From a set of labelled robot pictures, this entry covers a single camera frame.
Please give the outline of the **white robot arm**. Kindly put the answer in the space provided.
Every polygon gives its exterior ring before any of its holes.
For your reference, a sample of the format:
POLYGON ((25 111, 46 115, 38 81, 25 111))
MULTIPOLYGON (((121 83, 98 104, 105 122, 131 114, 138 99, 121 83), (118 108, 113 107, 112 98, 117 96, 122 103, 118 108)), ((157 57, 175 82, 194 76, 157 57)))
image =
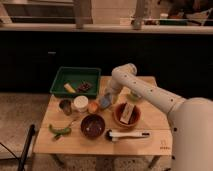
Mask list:
POLYGON ((118 95, 128 87, 162 111, 172 131, 171 171, 213 171, 213 100, 183 98, 136 76, 128 63, 112 70, 106 93, 118 95))

